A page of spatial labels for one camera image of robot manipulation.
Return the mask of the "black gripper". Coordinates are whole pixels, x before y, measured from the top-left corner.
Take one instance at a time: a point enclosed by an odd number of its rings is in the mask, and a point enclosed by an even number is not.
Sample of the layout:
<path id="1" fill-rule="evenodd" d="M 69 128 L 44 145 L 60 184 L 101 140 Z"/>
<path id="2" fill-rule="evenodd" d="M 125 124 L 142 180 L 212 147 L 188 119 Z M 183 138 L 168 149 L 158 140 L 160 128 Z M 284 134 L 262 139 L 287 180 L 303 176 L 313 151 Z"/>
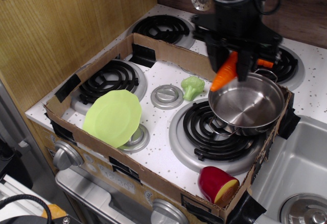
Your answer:
<path id="1" fill-rule="evenodd" d="M 280 34 L 262 22 L 257 0 L 240 4 L 215 3 L 213 14 L 198 14 L 191 18 L 194 38 L 206 43 L 212 70 L 217 73 L 229 57 L 229 50 L 238 52 L 238 81 L 246 81 L 259 58 L 279 55 Z"/>

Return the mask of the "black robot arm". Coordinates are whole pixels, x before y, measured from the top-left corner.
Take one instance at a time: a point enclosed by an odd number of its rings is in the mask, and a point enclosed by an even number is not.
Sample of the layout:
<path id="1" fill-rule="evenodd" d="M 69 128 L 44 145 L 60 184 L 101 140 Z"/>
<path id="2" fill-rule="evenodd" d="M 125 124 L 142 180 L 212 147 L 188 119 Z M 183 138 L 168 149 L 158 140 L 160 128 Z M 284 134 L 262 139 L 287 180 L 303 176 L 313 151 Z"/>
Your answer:
<path id="1" fill-rule="evenodd" d="M 213 14 L 194 15 L 193 37 L 206 44 L 213 71 L 226 62 L 230 51 L 238 54 L 236 73 L 245 81 L 258 59 L 276 63 L 282 36 L 262 22 L 274 14 L 281 0 L 213 0 Z"/>

